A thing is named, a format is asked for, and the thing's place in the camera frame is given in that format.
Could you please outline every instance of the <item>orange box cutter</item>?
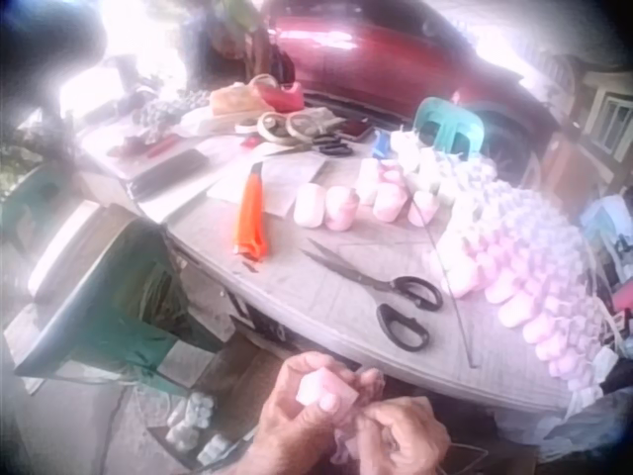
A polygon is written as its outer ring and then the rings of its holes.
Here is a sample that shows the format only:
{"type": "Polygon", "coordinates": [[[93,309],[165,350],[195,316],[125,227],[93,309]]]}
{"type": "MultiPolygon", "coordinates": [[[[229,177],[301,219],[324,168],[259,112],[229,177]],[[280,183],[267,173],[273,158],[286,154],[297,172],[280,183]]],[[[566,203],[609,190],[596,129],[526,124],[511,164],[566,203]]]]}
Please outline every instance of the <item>orange box cutter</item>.
{"type": "Polygon", "coordinates": [[[252,260],[261,260],[268,251],[264,237],[264,188],[261,180],[263,163],[250,170],[239,208],[239,219],[233,240],[233,252],[252,260]]]}

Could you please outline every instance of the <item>mobile phone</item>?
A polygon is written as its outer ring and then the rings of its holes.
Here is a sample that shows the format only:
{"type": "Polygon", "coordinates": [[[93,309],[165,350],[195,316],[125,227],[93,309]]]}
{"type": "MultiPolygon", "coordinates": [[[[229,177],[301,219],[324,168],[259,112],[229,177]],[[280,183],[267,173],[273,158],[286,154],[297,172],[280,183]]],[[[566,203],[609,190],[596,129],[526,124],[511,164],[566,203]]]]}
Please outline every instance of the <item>mobile phone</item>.
{"type": "Polygon", "coordinates": [[[374,126],[369,123],[369,119],[363,119],[362,121],[348,119],[343,122],[336,133],[347,141],[361,142],[365,140],[373,130],[374,126]]]}

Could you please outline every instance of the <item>car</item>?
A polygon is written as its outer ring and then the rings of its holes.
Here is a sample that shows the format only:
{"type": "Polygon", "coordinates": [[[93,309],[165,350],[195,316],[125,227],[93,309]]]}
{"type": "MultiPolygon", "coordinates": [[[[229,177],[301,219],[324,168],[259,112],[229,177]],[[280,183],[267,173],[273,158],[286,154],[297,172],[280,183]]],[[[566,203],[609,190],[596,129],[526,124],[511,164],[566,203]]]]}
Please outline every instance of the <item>car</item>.
{"type": "Polygon", "coordinates": [[[271,0],[263,12],[306,90],[404,123],[426,97],[452,100],[482,118],[482,152],[514,184],[558,129],[520,76],[479,58],[419,0],[271,0]]]}

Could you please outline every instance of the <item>green plastic chair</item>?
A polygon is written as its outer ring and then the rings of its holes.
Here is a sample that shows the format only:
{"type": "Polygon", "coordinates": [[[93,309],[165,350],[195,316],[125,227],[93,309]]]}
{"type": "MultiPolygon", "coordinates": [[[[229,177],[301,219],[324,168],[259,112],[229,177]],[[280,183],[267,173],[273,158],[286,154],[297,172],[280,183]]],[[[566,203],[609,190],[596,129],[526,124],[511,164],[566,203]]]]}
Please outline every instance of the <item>green plastic chair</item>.
{"type": "Polygon", "coordinates": [[[450,153],[457,134],[461,134],[469,142],[467,157],[481,151],[485,129],[476,114],[443,99],[428,97],[417,109],[413,129],[420,131],[429,122],[439,126],[433,142],[435,149],[450,153]]]}
{"type": "Polygon", "coordinates": [[[25,259],[31,260],[36,242],[52,231],[60,193],[70,189],[70,173],[55,163],[44,163],[27,174],[0,206],[0,232],[25,259]],[[18,231],[25,217],[33,223],[31,241],[23,242],[18,231]]]}
{"type": "MultiPolygon", "coordinates": [[[[159,372],[178,337],[157,327],[154,320],[190,322],[188,307],[161,228],[134,218],[67,295],[35,305],[42,335],[15,361],[15,374],[85,382],[64,373],[66,363],[76,362],[121,374],[130,384],[185,396],[187,388],[159,372]],[[154,295],[149,295],[152,287],[154,295]],[[154,307],[159,302],[163,310],[156,315],[154,307]]],[[[219,340],[203,343],[206,336],[193,334],[192,338],[207,351],[222,347],[219,340]]]]}

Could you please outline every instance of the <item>scissors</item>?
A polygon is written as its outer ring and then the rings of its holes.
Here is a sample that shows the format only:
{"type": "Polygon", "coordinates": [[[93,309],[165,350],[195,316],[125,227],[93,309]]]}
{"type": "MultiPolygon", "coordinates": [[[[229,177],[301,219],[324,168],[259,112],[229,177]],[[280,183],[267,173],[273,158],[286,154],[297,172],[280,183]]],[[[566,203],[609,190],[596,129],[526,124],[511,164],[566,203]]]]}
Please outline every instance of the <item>scissors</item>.
{"type": "MultiPolygon", "coordinates": [[[[309,239],[316,249],[322,254],[317,255],[306,250],[303,253],[312,259],[314,262],[322,265],[328,270],[337,273],[341,277],[344,277],[352,282],[357,282],[365,287],[369,287],[378,292],[394,293],[405,297],[412,301],[416,307],[422,310],[429,310],[437,312],[444,305],[442,294],[437,287],[430,282],[413,276],[397,277],[391,281],[376,280],[368,275],[365,275],[339,256],[336,252],[329,250],[327,247],[319,244],[318,242],[309,239]],[[416,286],[421,286],[431,292],[434,301],[428,300],[414,291],[416,286]]],[[[380,304],[376,309],[376,315],[378,322],[383,333],[399,348],[414,352],[419,351],[426,347],[430,341],[430,334],[416,319],[405,317],[396,309],[388,304],[380,304]],[[402,341],[392,330],[392,324],[396,322],[403,327],[411,330],[413,333],[420,337],[419,344],[408,344],[402,341]]]]}

